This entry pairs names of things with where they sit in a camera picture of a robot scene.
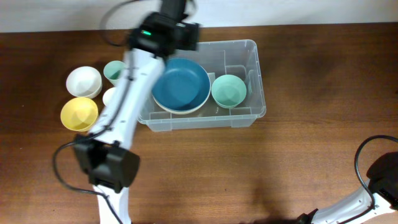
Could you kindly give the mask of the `blue plate bowl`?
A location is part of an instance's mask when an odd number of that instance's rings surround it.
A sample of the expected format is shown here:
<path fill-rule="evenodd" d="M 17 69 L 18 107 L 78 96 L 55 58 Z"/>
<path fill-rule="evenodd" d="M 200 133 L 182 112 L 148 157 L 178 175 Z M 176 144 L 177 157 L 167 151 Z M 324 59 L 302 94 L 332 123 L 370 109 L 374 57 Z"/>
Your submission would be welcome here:
<path fill-rule="evenodd" d="M 210 96 L 206 70 L 193 60 L 171 58 L 152 89 L 155 102 L 164 110 L 187 114 L 202 107 Z"/>

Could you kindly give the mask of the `mint green cup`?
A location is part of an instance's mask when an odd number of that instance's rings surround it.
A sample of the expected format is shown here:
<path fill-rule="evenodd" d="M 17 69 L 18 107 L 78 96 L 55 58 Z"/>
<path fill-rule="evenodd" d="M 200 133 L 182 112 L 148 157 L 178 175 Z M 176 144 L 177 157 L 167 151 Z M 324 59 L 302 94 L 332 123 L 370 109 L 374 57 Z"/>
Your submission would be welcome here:
<path fill-rule="evenodd" d="M 127 65 L 124 62 L 114 60 L 105 65 L 103 69 L 103 74 L 114 86 L 116 86 L 121 77 L 121 73 L 126 68 Z"/>

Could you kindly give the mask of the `cream white cup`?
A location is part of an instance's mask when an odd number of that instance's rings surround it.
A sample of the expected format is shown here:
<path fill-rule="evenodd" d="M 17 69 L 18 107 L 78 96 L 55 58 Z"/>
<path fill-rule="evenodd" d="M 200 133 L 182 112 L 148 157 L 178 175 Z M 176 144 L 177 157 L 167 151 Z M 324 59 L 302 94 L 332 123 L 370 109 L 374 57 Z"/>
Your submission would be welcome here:
<path fill-rule="evenodd" d="M 108 89 L 108 90 L 105 91 L 105 93 L 104 93 L 104 95 L 103 95 L 103 97 L 102 97 L 103 104 L 104 104 L 105 106 L 108 106 L 108 105 L 109 105 L 109 102 L 111 101 L 111 99 L 112 99 L 112 97 L 113 97 L 113 94 L 114 94 L 115 90 L 116 90 L 116 87 L 112 87 L 112 88 L 110 88 L 110 89 Z"/>

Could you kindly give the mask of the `mint green small bowl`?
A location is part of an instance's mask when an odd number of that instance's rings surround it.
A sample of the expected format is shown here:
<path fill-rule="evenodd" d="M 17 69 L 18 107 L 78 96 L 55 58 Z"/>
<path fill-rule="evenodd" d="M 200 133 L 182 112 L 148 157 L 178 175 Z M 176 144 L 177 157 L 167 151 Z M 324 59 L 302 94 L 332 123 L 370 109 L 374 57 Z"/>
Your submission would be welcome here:
<path fill-rule="evenodd" d="M 220 107 L 231 109 L 245 100 L 247 88 L 239 77 L 222 75 L 213 82 L 211 95 Z"/>

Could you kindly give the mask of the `white small bowl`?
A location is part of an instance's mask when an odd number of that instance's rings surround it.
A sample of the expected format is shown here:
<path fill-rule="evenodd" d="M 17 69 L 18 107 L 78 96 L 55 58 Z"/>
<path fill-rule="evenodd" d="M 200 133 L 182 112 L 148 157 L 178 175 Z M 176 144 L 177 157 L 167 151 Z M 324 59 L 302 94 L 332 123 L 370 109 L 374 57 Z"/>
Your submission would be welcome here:
<path fill-rule="evenodd" d="M 66 80 L 68 92 L 75 97 L 93 99 L 99 95 L 102 87 L 103 84 L 100 72 L 89 66 L 74 69 Z"/>

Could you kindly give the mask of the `yellow small bowl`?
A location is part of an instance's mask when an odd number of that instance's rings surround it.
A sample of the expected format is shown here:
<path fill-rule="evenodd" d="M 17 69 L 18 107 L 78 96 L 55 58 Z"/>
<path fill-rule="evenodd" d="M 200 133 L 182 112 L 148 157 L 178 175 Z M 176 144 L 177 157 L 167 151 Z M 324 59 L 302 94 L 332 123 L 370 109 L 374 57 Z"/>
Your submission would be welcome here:
<path fill-rule="evenodd" d="M 98 107 L 93 100 L 77 97 L 63 106 L 60 119 L 67 129 L 85 132 L 95 124 L 98 115 Z"/>

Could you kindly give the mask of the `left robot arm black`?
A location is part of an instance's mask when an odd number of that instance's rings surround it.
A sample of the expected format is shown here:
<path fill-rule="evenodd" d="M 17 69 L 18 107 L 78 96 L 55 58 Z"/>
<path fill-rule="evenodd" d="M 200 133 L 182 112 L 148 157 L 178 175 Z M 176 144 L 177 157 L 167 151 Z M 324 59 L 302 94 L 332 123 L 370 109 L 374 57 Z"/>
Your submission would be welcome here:
<path fill-rule="evenodd" d="M 124 53 L 126 69 L 110 104 L 88 135 L 77 135 L 71 145 L 81 170 L 97 196 L 101 223 L 130 223 L 129 187 L 140 158 L 129 149 L 146 97 L 176 50 L 195 50 L 199 25 L 187 24 L 183 10 L 149 14 L 133 29 Z"/>

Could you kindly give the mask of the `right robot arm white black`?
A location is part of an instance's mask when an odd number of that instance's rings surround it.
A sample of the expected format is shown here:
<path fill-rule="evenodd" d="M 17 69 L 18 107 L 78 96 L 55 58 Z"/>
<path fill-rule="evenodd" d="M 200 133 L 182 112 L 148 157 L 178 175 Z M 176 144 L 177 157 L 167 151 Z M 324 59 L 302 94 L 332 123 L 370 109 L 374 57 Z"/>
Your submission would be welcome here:
<path fill-rule="evenodd" d="M 375 205 L 369 212 L 356 218 L 352 223 L 364 223 L 376 216 L 397 211 L 397 153 L 388 152 L 377 159 L 368 169 L 366 185 L 373 194 Z M 371 198 L 360 187 L 338 203 L 309 214 L 301 214 L 295 223 L 336 224 L 349 223 L 349 219 L 366 211 Z"/>

